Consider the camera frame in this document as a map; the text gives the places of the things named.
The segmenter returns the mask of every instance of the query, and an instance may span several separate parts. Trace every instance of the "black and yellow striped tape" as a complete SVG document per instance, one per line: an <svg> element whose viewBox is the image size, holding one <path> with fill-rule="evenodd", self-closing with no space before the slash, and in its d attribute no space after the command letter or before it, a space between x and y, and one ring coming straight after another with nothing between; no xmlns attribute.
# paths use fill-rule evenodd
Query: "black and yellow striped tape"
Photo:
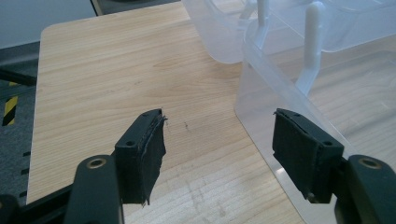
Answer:
<svg viewBox="0 0 396 224"><path fill-rule="evenodd" d="M17 85L14 82L9 83L10 86ZM18 96L9 98L6 101L4 109L3 126L11 125L15 123L15 112L17 110Z"/></svg>

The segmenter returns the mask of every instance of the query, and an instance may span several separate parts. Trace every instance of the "wood grain surface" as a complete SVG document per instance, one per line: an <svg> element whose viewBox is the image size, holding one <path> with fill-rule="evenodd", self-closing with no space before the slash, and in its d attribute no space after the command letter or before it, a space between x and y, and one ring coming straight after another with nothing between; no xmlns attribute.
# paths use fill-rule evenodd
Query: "wood grain surface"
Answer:
<svg viewBox="0 0 396 224"><path fill-rule="evenodd" d="M150 206L124 206L127 223L302 223L233 111L240 73L206 54L181 3L46 29L28 202L162 108L161 174Z"/></svg>

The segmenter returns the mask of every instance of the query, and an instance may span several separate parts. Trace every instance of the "clear plastic tray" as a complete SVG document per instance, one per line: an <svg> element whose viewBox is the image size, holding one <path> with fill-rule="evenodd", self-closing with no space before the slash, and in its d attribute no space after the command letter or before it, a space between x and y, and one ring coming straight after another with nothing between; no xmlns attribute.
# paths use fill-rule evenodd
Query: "clear plastic tray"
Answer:
<svg viewBox="0 0 396 224"><path fill-rule="evenodd" d="M305 39L275 15L249 25L235 113L304 221L335 223L334 197L310 204L273 157L273 114L298 112L340 141L346 158L365 154L396 170L396 35L320 55L325 7L312 8ZM312 85L296 85L306 74Z"/></svg>
<svg viewBox="0 0 396 224"><path fill-rule="evenodd" d="M271 0L272 12L304 36L305 10L313 0ZM396 34L394 0L320 0L325 10L323 51L335 52Z"/></svg>
<svg viewBox="0 0 396 224"><path fill-rule="evenodd" d="M181 0L209 55L221 63L243 60L242 43L257 14L256 0Z"/></svg>
<svg viewBox="0 0 396 224"><path fill-rule="evenodd" d="M257 17L257 0L181 0L207 52L221 63L243 60L248 25ZM313 0L270 0L271 11L304 36L304 12ZM396 34L394 0L320 0L326 7L322 50L337 51Z"/></svg>

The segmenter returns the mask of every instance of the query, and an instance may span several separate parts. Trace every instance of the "gray floor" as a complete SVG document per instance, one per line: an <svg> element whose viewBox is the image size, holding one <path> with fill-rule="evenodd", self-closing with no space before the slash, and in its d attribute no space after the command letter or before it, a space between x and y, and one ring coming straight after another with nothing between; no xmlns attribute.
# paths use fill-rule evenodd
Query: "gray floor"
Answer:
<svg viewBox="0 0 396 224"><path fill-rule="evenodd" d="M150 7L179 0L100 0L105 14ZM0 49L0 67L28 76L37 76L39 43ZM1 97L8 82L0 80L0 118L7 98ZM11 194L26 204L30 149L35 112L35 88L18 96L15 123L0 126L0 194Z"/></svg>

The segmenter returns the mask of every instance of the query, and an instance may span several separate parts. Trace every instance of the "metal screw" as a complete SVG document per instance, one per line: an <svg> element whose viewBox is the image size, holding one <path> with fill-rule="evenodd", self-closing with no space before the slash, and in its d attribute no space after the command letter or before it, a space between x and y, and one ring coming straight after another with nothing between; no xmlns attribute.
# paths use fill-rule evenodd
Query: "metal screw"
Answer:
<svg viewBox="0 0 396 224"><path fill-rule="evenodd" d="M379 164L377 161L372 160L372 159L367 158L367 157L365 157L365 158L360 158L360 159L359 159L359 163L360 163L361 165L367 167L367 168L375 169L375 170L379 170L379 169L381 169L381 167L382 167L381 164Z"/></svg>
<svg viewBox="0 0 396 224"><path fill-rule="evenodd" d="M102 167L106 164L106 160L103 158L97 158L89 161L87 163L88 169L97 169L99 167Z"/></svg>

